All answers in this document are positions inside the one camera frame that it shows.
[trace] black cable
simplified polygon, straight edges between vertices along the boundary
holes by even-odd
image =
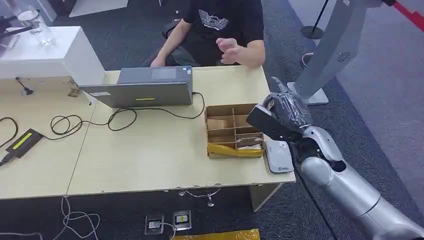
[[[31,89],[29,89],[28,87],[26,87],[21,81],[20,81],[20,78],[19,77],[15,77],[14,78],[21,86],[22,86],[22,88],[23,88],[23,90],[25,90],[25,92],[26,92],[26,95],[31,95],[31,94],[33,94],[34,93],[34,91],[33,90],[31,90]]]
[[[0,149],[4,146],[4,145],[6,145],[6,144],[8,144],[10,141],[12,141],[15,137],[16,137],[16,135],[18,135],[18,131],[19,131],[19,128],[18,128],[18,123],[13,119],[13,118],[11,118],[11,117],[3,117],[2,119],[0,119],[0,122],[1,121],[3,121],[3,120],[10,120],[10,121],[12,121],[13,122],[13,124],[14,124],[14,127],[15,127],[15,130],[14,130],[14,134],[13,134],[13,136],[9,139],[9,140],[7,140],[7,141],[5,141],[3,144],[1,144],[0,145]]]
[[[133,123],[137,120],[137,111],[143,111],[143,110],[163,111],[163,112],[166,112],[168,114],[171,114],[172,116],[175,116],[175,117],[181,118],[181,119],[196,119],[200,115],[202,115],[203,112],[205,111],[205,99],[204,99],[203,95],[200,92],[195,92],[194,91],[192,94],[193,95],[200,95],[201,96],[202,103],[203,103],[203,107],[202,107],[201,112],[199,114],[197,114],[196,116],[180,116],[180,115],[177,115],[177,114],[175,114],[175,113],[173,113],[173,112],[171,112],[169,110],[166,110],[166,109],[163,109],[163,108],[154,108],[154,107],[119,108],[118,110],[116,110],[109,117],[109,120],[107,122],[105,122],[105,123],[95,123],[95,122],[91,122],[91,121],[86,121],[86,120],[83,120],[80,116],[75,115],[75,114],[68,115],[68,116],[58,115],[58,116],[53,117],[53,119],[50,121],[50,129],[51,129],[51,131],[55,135],[61,136],[61,137],[58,137],[58,138],[50,138],[50,137],[47,137],[47,136],[44,136],[44,137],[46,139],[48,139],[48,140],[59,140],[59,139],[67,138],[67,137],[69,137],[69,136],[74,135],[75,133],[77,133],[82,128],[83,123],[89,123],[89,124],[93,124],[93,125],[96,125],[96,126],[107,126],[109,128],[109,130],[114,131],[114,132],[118,132],[118,131],[124,130],[124,129],[128,128],[129,126],[133,125]],[[111,127],[111,122],[114,120],[114,118],[116,117],[116,115],[119,114],[119,113],[127,112],[127,111],[131,111],[131,112],[134,113],[134,119],[132,120],[132,122],[130,122],[128,125],[125,125],[125,126],[123,126],[121,128],[113,129]],[[79,120],[79,122],[75,126],[73,126],[73,127],[71,127],[72,126],[71,120],[70,120],[71,118],[77,118]],[[60,123],[62,121],[65,121],[65,120],[67,121],[67,124],[68,124],[66,130],[65,131],[61,131],[61,132],[56,131],[55,130],[55,126],[58,123]]]
[[[321,210],[320,206],[318,206],[317,200],[315,200],[314,196],[312,195],[311,191],[309,190],[309,187],[306,185],[306,182],[302,175],[299,173],[298,168],[296,167],[296,161],[295,159],[298,158],[298,154],[296,151],[296,147],[294,147],[292,144],[288,144],[290,148],[290,152],[293,155],[291,160],[294,167],[294,172],[296,175],[300,178],[300,182],[303,185],[303,188],[305,189],[306,193],[309,195],[310,199],[312,200],[313,204],[315,205],[316,210],[318,211],[319,215],[321,216],[322,220],[324,221],[325,225],[327,226],[328,230],[330,231],[330,234],[334,240],[338,240],[336,233],[333,230],[333,227],[330,225],[329,221],[327,220],[326,216],[324,215],[323,211]]]
[[[0,167],[10,162],[12,159],[14,159],[15,156],[12,153],[6,154],[6,156],[3,157],[3,159],[0,161]]]

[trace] black pole base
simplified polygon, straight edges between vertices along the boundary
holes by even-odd
[[[302,27],[302,29],[300,30],[300,32],[302,33],[303,36],[307,37],[308,39],[321,39],[324,36],[324,31],[321,30],[321,28],[316,27],[315,31],[313,31],[314,27],[313,26],[304,26]]]

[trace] yellow paper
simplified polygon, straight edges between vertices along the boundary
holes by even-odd
[[[241,149],[236,150],[228,146],[219,144],[207,144],[207,153],[209,154],[222,154],[236,157],[261,157],[263,149]]]
[[[230,231],[204,235],[176,236],[174,240],[260,240],[259,230]]]

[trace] sticker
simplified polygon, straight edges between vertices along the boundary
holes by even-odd
[[[29,137],[31,137],[32,133],[28,133],[26,136],[24,136],[18,143],[16,143],[15,146],[13,146],[13,150],[16,150],[21,146]]]
[[[90,95],[93,96],[93,97],[100,97],[100,96],[110,96],[112,94],[110,94],[107,91],[103,91],[103,92],[92,92],[92,93],[90,93]]]
[[[153,101],[155,100],[154,97],[145,97],[145,98],[136,98],[136,101]]]
[[[189,216],[187,215],[181,215],[181,216],[176,216],[176,223],[185,223],[189,220]]]

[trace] power adapter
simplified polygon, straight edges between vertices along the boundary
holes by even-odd
[[[22,158],[43,137],[44,135],[30,128],[6,149],[8,154],[0,161],[0,166],[14,158]]]

